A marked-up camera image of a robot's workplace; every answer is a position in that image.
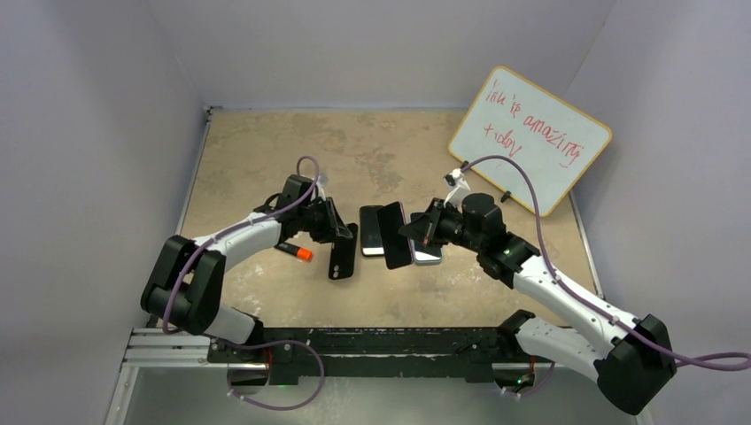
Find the small black phone case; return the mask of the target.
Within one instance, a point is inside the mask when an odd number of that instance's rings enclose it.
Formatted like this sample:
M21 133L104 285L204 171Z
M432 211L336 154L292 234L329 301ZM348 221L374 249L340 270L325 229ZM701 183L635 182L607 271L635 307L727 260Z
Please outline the small black phone case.
M359 227L346 225L349 236L336 236L331 244L328 278L332 281L348 279L354 275Z

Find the light blue phone case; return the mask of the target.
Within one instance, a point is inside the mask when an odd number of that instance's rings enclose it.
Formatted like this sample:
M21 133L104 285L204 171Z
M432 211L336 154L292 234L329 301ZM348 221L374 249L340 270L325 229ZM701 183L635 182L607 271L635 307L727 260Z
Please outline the light blue phone case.
M420 224L417 228L419 235L410 239L414 263L417 266L435 266L443 259L443 247L441 245L425 244L427 225Z

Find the black phone silver frame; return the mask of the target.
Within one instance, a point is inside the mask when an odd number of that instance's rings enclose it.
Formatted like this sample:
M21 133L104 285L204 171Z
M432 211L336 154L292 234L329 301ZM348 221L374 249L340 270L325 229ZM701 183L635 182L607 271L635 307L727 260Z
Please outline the black phone silver frame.
M366 258L384 255L376 214L380 208L380 205L363 205L360 208L360 251Z

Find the black phone dark frame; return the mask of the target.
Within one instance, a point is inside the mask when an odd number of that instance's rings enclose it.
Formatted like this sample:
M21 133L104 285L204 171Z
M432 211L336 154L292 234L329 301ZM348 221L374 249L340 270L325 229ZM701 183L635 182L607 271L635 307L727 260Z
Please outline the black phone dark frame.
M436 265L443 259L441 246L427 246L416 240L411 241L414 262L418 266Z

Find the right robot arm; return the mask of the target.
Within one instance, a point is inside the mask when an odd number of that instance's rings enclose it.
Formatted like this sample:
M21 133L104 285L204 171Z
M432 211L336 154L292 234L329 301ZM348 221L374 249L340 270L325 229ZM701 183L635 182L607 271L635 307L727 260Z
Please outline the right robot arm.
M499 333L504 358L518 360L527 353L575 370L631 415L641 413L676 374L675 360L650 346L671 347L660 319L652 314L640 319L549 268L538 248L507 230L491 196L468 195L461 207L436 198L398 232L418 244L454 244L474 252L492 279L537 300L568 324L563 329L528 317Z

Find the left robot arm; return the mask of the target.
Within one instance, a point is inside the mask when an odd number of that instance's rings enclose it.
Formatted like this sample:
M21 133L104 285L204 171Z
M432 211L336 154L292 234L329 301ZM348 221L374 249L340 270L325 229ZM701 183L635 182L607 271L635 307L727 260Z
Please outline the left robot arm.
M169 237L145 284L140 307L165 326L225 340L241 361L252 362L263 353L264 326L259 318L222 303L225 273L300 232L352 256L357 230L355 224L344 223L320 183L292 174L281 192L236 224L193 239Z

